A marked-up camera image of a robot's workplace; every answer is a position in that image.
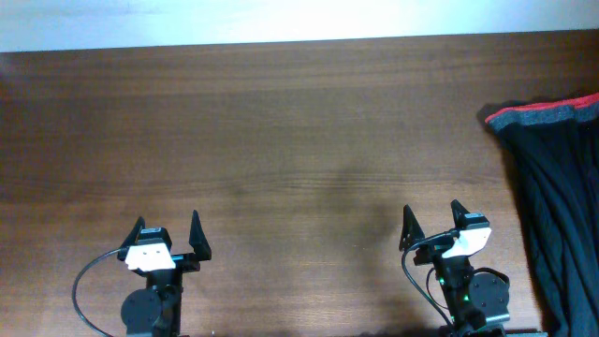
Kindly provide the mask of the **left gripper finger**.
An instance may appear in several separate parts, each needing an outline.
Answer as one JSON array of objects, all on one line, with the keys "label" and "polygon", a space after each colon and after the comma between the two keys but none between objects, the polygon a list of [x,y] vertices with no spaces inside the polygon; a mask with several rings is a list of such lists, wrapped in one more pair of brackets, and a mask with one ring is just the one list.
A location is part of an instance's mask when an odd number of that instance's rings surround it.
[{"label": "left gripper finger", "polygon": [[199,261],[207,261],[212,259],[212,249],[202,229],[197,210],[193,210],[192,212],[188,242],[193,248],[194,254]]},{"label": "left gripper finger", "polygon": [[121,248],[125,249],[125,248],[128,248],[129,246],[133,245],[137,241],[140,232],[144,228],[145,228],[145,220],[140,216],[137,219],[132,230],[129,232],[129,234],[126,236],[123,243],[121,244]]}]

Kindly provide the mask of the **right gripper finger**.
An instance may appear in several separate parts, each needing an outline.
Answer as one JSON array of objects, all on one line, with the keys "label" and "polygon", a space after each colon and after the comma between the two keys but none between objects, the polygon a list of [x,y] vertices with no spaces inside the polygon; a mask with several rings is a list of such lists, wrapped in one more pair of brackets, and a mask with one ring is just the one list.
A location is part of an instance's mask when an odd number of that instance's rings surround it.
[{"label": "right gripper finger", "polygon": [[399,250],[406,251],[415,243],[425,239],[425,234],[416,220],[412,209],[406,204],[402,209],[402,234],[399,243]]},{"label": "right gripper finger", "polygon": [[457,199],[453,199],[450,203],[450,206],[455,228],[467,229],[471,223],[469,218],[470,212]]}]

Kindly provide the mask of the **black leggings red waistband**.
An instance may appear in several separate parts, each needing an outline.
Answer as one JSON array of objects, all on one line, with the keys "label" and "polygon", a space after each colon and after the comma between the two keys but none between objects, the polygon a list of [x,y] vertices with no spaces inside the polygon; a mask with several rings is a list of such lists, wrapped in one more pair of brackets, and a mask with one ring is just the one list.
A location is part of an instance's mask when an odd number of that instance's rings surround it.
[{"label": "black leggings red waistband", "polygon": [[597,335],[598,96],[505,105],[484,123],[515,163],[553,335]]}]

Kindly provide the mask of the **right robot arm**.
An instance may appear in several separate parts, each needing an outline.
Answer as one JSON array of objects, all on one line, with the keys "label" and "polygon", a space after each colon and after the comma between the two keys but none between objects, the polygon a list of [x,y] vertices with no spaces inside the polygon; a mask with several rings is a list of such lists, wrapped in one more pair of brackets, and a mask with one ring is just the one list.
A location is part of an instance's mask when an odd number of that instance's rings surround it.
[{"label": "right robot arm", "polygon": [[[488,243],[491,228],[480,212],[469,212],[459,201],[450,203],[454,227],[427,237],[409,205],[402,209],[399,251],[404,275],[425,301],[443,318],[445,336],[505,336],[510,319],[509,277],[491,268],[474,268],[470,257]],[[440,304],[427,285],[409,272],[408,255],[416,266],[430,265],[445,300]]]}]

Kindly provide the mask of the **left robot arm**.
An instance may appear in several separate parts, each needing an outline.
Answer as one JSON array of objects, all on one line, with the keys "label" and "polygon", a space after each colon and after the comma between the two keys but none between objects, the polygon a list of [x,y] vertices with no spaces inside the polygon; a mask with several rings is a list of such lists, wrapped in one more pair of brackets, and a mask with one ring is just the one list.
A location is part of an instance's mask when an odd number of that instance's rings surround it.
[{"label": "left robot arm", "polygon": [[130,293],[121,307],[127,336],[181,334],[183,276],[200,271],[212,259],[212,249],[197,211],[192,212],[190,253],[173,255],[172,240],[164,227],[147,227],[139,218],[120,246],[117,258],[145,279],[145,287]]}]

